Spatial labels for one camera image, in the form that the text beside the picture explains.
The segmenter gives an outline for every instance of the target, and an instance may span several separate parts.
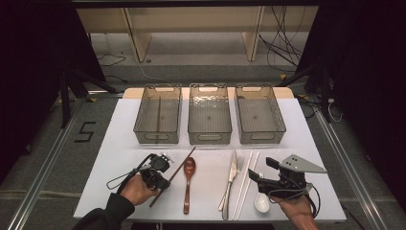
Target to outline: white chopstick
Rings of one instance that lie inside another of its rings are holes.
[[[257,165],[258,157],[259,157],[259,151],[257,151],[257,155],[256,155],[255,161],[254,161],[254,166],[251,169],[252,171],[255,169],[255,166]],[[245,187],[244,197],[242,198],[242,203],[241,203],[241,206],[239,207],[239,211],[238,211],[238,215],[237,215],[236,220],[239,219],[239,215],[241,214],[242,206],[244,206],[245,197],[247,196],[247,192],[248,192],[248,188],[250,188],[250,184],[251,184],[251,180],[248,181],[248,185],[247,185],[247,187]]]
[[[247,169],[245,170],[245,174],[244,174],[244,179],[242,180],[242,185],[241,188],[239,188],[239,193],[238,193],[238,198],[237,198],[237,203],[236,203],[236,208],[234,209],[234,213],[233,213],[233,218],[236,216],[236,211],[237,211],[237,207],[238,207],[238,203],[239,203],[239,198],[241,196],[241,192],[242,192],[242,187],[244,187],[245,184],[245,178],[247,177],[247,173],[248,173],[248,168],[250,168],[250,164],[251,164],[251,157],[253,156],[253,152],[250,152],[250,158],[248,159],[248,164],[247,164]]]

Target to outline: wooden spoon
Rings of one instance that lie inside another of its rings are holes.
[[[183,213],[189,213],[189,207],[191,206],[190,203],[190,190],[191,190],[191,179],[196,171],[196,163],[192,157],[188,157],[185,160],[185,165],[183,166],[183,171],[186,175],[186,193],[185,193],[185,203],[183,206]]]

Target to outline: metal rail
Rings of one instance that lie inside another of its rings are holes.
[[[331,144],[347,179],[350,182],[352,190],[354,191],[362,209],[364,210],[371,227],[376,230],[388,229],[388,226],[386,225],[382,215],[375,205],[375,202],[372,200],[370,193],[358,175],[357,170],[353,166],[332,125],[328,124],[323,118],[323,115],[321,115],[318,111],[316,112],[316,117],[322,126],[323,131],[325,132],[325,135],[328,138],[328,141]]]
[[[79,99],[75,102],[75,107],[72,111],[73,116],[69,123],[63,128],[59,135],[57,136],[54,145],[52,146],[50,152],[48,153],[45,162],[42,164],[41,169],[39,170],[38,175],[36,176],[30,190],[27,192],[17,211],[14,213],[14,216],[11,219],[11,223],[8,227],[9,230],[19,230],[24,227],[37,199],[38,196],[44,187],[48,175],[50,174],[54,164],[59,156],[60,151],[63,148],[63,145],[66,142],[67,136],[69,135],[73,123],[76,120],[76,117],[81,109],[81,106],[84,104],[84,99]]]

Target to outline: chopsticks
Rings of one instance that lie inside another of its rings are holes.
[[[245,187],[244,196],[242,197],[241,205],[239,206],[237,218],[235,218],[236,210],[237,210],[238,203],[239,203],[239,199],[240,199],[240,195],[241,195],[241,192],[242,192],[242,188],[244,187],[244,183],[245,183],[245,178],[247,177],[248,169],[250,169],[250,163],[251,163],[252,154],[253,154],[253,152],[251,151],[251,152],[250,152],[250,158],[249,158],[248,164],[247,164],[247,169],[245,170],[244,179],[242,180],[242,185],[241,185],[241,188],[240,188],[240,190],[239,190],[239,194],[238,194],[238,198],[237,198],[236,209],[234,210],[234,213],[233,213],[233,220],[238,220],[238,219],[239,219],[239,215],[241,214],[242,206],[244,206],[245,197],[247,196],[247,192],[248,192],[248,189],[249,189],[250,184],[251,184],[251,179],[249,179],[249,180],[248,180],[248,184],[247,184],[247,186]],[[254,160],[254,165],[253,165],[253,167],[251,168],[251,170],[254,170],[254,169],[255,169],[255,166],[257,165],[257,162],[258,162],[258,158],[259,158],[259,151],[257,151],[256,157],[255,157],[255,160]]]
[[[185,164],[186,159],[188,159],[188,157],[190,157],[192,155],[192,153],[194,152],[194,150],[196,149],[196,147],[194,147],[192,149],[192,151],[189,153],[189,155],[185,158],[185,160],[183,160],[182,164],[180,164],[179,168],[175,171],[175,173],[172,175],[172,177],[168,180],[168,182],[171,182],[172,179],[176,176],[176,174],[180,171],[180,169],[182,169],[183,165]],[[159,196],[161,196],[161,194],[164,192],[164,190],[161,190],[159,192],[159,194],[152,200],[152,202],[149,204],[149,208],[152,208],[153,204],[156,202],[156,200],[159,198]]]

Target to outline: gray floor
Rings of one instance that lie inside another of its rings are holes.
[[[94,49],[100,57],[101,65],[109,65],[125,57],[125,60],[112,66],[103,66],[103,72],[109,84],[119,88],[142,86],[148,82],[173,81],[187,85],[190,82],[223,81],[234,84],[241,81],[269,81],[278,83],[281,74],[290,76],[290,72],[272,69],[267,61],[267,49],[260,43],[255,61],[248,61],[240,34],[155,34],[148,48],[146,60],[140,65],[130,49],[128,37],[124,34],[93,34]],[[294,45],[303,49],[306,33],[295,36]],[[102,57],[110,54],[121,57]],[[283,59],[269,55],[269,62],[279,68],[294,70]],[[291,85],[295,94],[303,94],[306,78]],[[99,90],[94,85],[87,85],[89,90]],[[87,177],[92,170],[105,131],[119,97],[104,94],[90,95],[95,99],[86,102],[76,101],[73,108],[78,114],[68,133],[66,142],[61,147],[55,164],[47,180],[40,188],[40,194],[34,207],[30,210],[24,229],[71,229],[77,222],[72,218],[79,202]],[[313,111],[303,106],[304,116]],[[78,143],[87,138],[79,134],[83,123],[92,122],[86,128],[94,132],[90,142]],[[331,146],[320,117],[317,115],[307,120],[342,204],[366,227],[373,229],[366,215],[362,202],[351,187],[346,173]],[[61,132],[61,104],[55,102],[49,116],[32,142],[32,152],[21,156],[9,176],[0,186],[0,229],[7,229],[14,213],[40,172],[42,164],[54,147],[54,142]],[[356,166],[356,173],[362,180],[366,191],[371,196],[379,214],[388,229],[405,229],[406,216],[391,192],[385,186],[373,163],[365,158],[366,152],[351,130],[348,122],[332,122],[331,126],[343,145],[350,162]],[[289,222],[277,222],[276,229],[292,229]],[[360,229],[353,218],[343,223],[319,223],[321,229]]]

